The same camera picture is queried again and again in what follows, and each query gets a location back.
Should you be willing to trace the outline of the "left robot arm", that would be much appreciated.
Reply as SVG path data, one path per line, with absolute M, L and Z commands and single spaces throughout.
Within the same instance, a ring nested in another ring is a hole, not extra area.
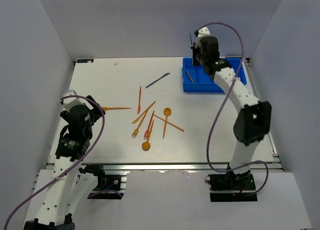
M 92 127 L 105 118 L 105 111 L 92 96 L 82 97 L 73 90 L 66 92 L 60 103 L 64 107 L 60 117 L 67 125 L 59 135 L 52 181 L 44 187 L 47 192 L 42 205 L 24 229 L 74 229 L 72 217 L 80 201 L 106 183 L 99 165 L 80 166 L 95 146 L 90 143 Z

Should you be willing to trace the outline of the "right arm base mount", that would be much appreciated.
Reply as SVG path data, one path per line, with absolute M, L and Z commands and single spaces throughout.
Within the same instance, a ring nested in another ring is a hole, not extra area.
M 234 174 L 210 174 L 205 177 L 209 184 L 211 202 L 255 202 L 258 200 L 251 171 Z

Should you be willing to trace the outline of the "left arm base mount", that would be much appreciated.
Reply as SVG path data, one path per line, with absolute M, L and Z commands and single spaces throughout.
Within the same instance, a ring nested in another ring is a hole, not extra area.
M 124 193 L 121 190 L 121 175 L 106 174 L 104 167 L 98 164 L 89 164 L 84 168 L 79 168 L 80 181 L 82 176 L 88 178 L 93 176 L 97 180 L 97 185 L 89 193 L 88 199 L 122 199 Z

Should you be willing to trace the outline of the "orange chopstick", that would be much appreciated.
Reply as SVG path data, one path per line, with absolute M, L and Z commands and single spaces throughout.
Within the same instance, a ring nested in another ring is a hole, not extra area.
M 190 80 L 192 83 L 194 83 L 193 78 L 191 77 L 191 75 L 190 75 L 190 73 L 188 72 L 187 69 L 185 69 L 185 73 L 186 73 L 186 75 L 188 76 L 189 80 Z

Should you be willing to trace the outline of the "yellow fork near left arm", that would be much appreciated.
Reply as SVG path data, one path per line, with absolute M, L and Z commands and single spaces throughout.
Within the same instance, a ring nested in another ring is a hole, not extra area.
M 131 107 L 102 107 L 104 111 L 108 110 L 125 110 L 125 109 L 131 109 Z

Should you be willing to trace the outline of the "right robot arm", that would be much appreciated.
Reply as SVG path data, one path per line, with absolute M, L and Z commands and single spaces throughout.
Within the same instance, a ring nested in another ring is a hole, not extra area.
M 236 146 L 225 177 L 229 188 L 238 189 L 250 173 L 257 146 L 270 131 L 272 106 L 251 94 L 229 61 L 220 58 L 216 37 L 199 34 L 192 46 L 192 60 L 223 90 L 238 113 L 233 125 Z

